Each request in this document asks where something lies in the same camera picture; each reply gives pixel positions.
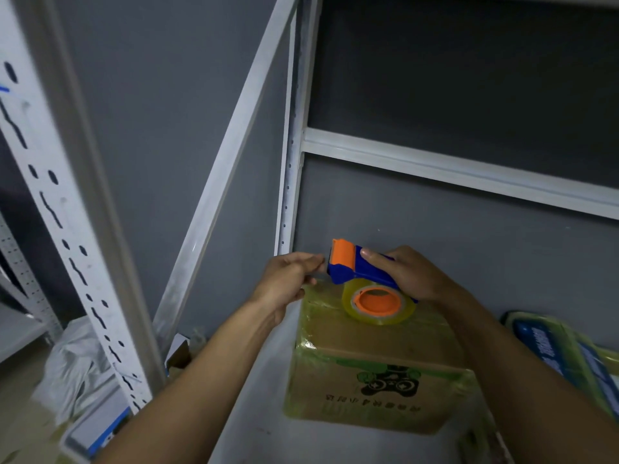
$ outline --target person's right arm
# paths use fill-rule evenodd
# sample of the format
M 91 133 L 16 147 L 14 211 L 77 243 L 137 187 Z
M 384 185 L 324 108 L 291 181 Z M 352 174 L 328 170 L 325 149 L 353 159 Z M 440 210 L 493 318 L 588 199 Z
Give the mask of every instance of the person's right arm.
M 433 303 L 452 327 L 518 463 L 617 463 L 619 427 L 538 359 L 468 291 L 407 246 L 361 255 L 407 295 Z

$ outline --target yellow tape roll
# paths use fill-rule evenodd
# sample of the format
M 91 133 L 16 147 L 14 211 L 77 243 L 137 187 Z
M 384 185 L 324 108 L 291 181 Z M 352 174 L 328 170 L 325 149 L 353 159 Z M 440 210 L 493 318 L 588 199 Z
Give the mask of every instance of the yellow tape roll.
M 409 296 L 364 278 L 344 283 L 342 305 L 353 318 L 374 325 L 397 324 L 415 311 Z

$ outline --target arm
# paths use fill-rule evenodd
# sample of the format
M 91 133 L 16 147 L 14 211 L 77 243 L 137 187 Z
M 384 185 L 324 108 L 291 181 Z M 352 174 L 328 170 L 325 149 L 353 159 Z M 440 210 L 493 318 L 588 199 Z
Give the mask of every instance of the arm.
M 443 314 L 516 462 L 617 462 L 619 431 L 612 419 L 533 355 L 468 291 L 407 246 L 388 254 L 395 260 L 368 249 L 361 255 L 389 273 L 407 295 L 432 302 Z
M 274 257 L 250 299 L 218 330 L 188 368 L 106 446 L 97 464 L 208 461 L 262 344 L 301 299 L 324 257 Z

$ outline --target white plastic bag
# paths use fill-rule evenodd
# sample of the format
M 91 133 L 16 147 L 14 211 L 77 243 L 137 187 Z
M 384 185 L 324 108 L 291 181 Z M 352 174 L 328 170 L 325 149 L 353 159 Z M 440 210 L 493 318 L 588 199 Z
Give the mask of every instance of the white plastic bag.
M 113 375 L 88 317 L 80 317 L 53 346 L 32 398 L 56 414 L 58 426 L 97 400 Z

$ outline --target person's left hand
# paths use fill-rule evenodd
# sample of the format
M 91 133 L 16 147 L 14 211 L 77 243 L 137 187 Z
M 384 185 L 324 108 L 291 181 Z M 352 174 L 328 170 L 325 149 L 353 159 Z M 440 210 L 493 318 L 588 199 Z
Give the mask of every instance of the person's left hand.
M 273 313 L 275 325 L 278 325 L 286 314 L 286 306 L 305 296 L 301 285 L 316 284 L 309 274 L 325 271 L 322 254 L 291 252 L 273 257 L 267 263 L 250 301 L 267 309 L 269 314 Z

